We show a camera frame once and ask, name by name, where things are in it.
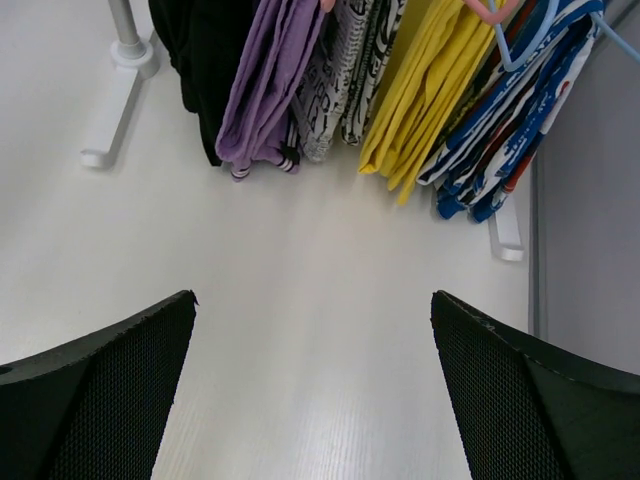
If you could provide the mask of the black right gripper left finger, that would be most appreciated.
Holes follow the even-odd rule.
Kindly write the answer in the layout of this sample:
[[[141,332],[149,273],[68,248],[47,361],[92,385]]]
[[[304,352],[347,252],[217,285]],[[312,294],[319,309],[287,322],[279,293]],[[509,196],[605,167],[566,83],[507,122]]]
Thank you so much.
[[[195,319],[183,290],[2,365],[2,478],[150,478]]]

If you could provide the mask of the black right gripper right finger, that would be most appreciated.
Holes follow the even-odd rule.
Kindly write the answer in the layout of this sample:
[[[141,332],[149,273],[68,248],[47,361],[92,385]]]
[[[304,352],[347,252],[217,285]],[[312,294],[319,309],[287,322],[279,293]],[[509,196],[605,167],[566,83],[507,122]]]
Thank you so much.
[[[639,378],[445,292],[431,325],[474,479],[636,479]]]

